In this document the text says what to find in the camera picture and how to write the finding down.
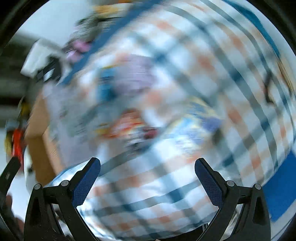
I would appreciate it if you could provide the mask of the white blue tissue pack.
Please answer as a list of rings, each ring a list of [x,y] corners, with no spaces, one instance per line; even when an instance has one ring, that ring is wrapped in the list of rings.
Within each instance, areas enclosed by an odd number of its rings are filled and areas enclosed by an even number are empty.
[[[191,97],[185,104],[185,112],[170,125],[166,136],[183,154],[192,156],[220,128],[222,122],[206,102]]]

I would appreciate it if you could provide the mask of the purple sock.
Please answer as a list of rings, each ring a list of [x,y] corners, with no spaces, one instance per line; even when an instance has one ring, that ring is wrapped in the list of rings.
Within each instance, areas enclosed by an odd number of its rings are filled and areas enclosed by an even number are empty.
[[[118,95],[135,96],[151,88],[155,81],[152,59],[131,54],[116,65],[112,88]]]

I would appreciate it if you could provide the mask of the open cardboard box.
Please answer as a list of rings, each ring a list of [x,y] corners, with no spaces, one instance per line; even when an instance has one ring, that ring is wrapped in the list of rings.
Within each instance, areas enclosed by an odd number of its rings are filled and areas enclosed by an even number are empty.
[[[36,180],[43,186],[49,184],[64,169],[56,142],[50,137],[49,122],[46,101],[38,95],[31,110],[25,141],[29,148]]]

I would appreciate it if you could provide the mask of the red plastic bag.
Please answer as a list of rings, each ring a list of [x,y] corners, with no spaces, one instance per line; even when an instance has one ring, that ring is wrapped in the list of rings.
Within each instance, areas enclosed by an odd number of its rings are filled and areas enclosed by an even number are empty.
[[[21,164],[23,164],[23,143],[24,131],[21,128],[14,129],[12,135],[12,156],[18,158]]]

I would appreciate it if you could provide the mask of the orange snack packet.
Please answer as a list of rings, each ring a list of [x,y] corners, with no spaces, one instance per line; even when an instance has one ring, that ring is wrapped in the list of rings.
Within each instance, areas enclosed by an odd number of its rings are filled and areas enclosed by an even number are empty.
[[[158,134],[158,127],[149,126],[138,110],[128,109],[109,127],[105,136],[117,138],[126,148],[137,150]]]

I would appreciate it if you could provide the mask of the blue long snack stick pack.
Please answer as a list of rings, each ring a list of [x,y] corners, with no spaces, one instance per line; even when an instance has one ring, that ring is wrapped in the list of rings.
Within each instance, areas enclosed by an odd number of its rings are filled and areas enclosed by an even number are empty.
[[[97,69],[96,77],[98,82],[96,85],[96,101],[98,104],[113,101],[117,95],[113,89],[113,81],[115,77],[115,67],[106,66]]]

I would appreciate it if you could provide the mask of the plaid checkered tablecloth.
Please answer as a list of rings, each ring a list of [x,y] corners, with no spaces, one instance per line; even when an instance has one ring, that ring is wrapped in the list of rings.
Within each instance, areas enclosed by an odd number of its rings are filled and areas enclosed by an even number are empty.
[[[145,1],[37,96],[25,139],[38,183],[96,157],[78,206],[100,240],[191,232],[217,213],[195,174],[264,185],[295,142],[286,41],[247,1]]]

